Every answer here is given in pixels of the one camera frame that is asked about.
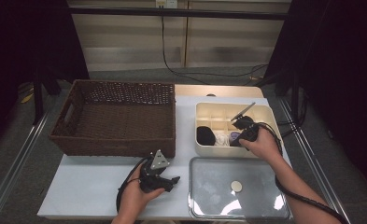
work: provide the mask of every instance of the wrist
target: wrist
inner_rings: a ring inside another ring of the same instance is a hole
[[[268,164],[273,166],[273,164],[278,164],[280,162],[285,162],[285,159],[283,159],[283,157],[279,153],[275,153],[275,154],[270,155],[269,157],[267,157],[265,159],[265,161],[267,161]]]
[[[136,217],[118,214],[115,218],[113,218],[112,224],[133,224],[135,221]]]
[[[289,164],[285,161],[285,159],[281,155],[272,158],[270,161],[268,161],[268,164],[270,164],[271,168],[274,170],[275,175],[278,176],[278,178],[280,175],[292,171]]]

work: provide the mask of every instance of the woven basket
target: woven basket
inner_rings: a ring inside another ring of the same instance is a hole
[[[49,138],[69,156],[175,157],[175,86],[76,80]]]

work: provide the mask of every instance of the metal frame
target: metal frame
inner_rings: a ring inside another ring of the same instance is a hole
[[[288,13],[250,12],[250,11],[219,11],[179,8],[152,8],[152,7],[12,7],[20,12],[31,10],[46,10],[71,14],[91,15],[125,15],[125,16],[164,16],[164,17],[193,17],[245,20],[284,21]]]
[[[329,179],[326,177],[325,173],[323,172],[323,169],[318,162],[317,155],[314,153],[311,146],[309,145],[302,129],[300,127],[297,127],[296,124],[294,123],[294,117],[291,115],[292,111],[289,106],[289,103],[285,99],[280,100],[279,103],[281,104],[283,112],[285,113],[285,116],[287,117],[288,121],[293,121],[290,124],[290,127],[293,130],[294,135],[296,136],[297,142],[299,143],[303,151],[303,154],[305,155],[305,158],[309,164],[309,167],[311,168],[311,171],[314,174],[314,177],[319,184],[320,190],[322,191],[323,195],[325,196],[325,200],[327,201],[328,205],[332,209],[334,209],[341,216],[343,216],[348,223],[351,223],[343,207],[343,204],[341,203],[336,192],[332,188],[332,185],[329,182]]]
[[[48,105],[53,106],[55,104],[55,101],[56,97],[50,96],[47,103]],[[0,185],[0,213],[7,201],[10,192],[13,190],[16,184],[18,177],[20,176],[20,172],[24,164],[26,163],[32,149],[35,146],[37,138],[40,136],[44,128],[44,125],[46,124],[49,118],[49,112],[51,109],[50,106],[47,109],[44,116],[42,116],[42,118],[38,121],[38,123],[32,127],[31,131],[28,134],[28,137],[26,138],[25,142],[21,147],[20,152],[18,153],[15,161],[12,163],[11,167],[9,168],[5,178],[3,179]]]

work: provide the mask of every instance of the white tabletop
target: white tabletop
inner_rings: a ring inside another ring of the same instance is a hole
[[[162,177],[180,176],[171,192],[151,201],[139,219],[192,219],[189,214],[189,162],[195,152],[195,105],[201,102],[268,105],[264,98],[176,97],[176,156]],[[289,162],[284,149],[285,160]],[[112,219],[123,180],[140,158],[64,155],[38,215],[47,218]]]

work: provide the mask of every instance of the clear plastic lid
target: clear plastic lid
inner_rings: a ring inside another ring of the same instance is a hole
[[[273,170],[258,159],[191,159],[189,208],[199,219],[289,217]]]

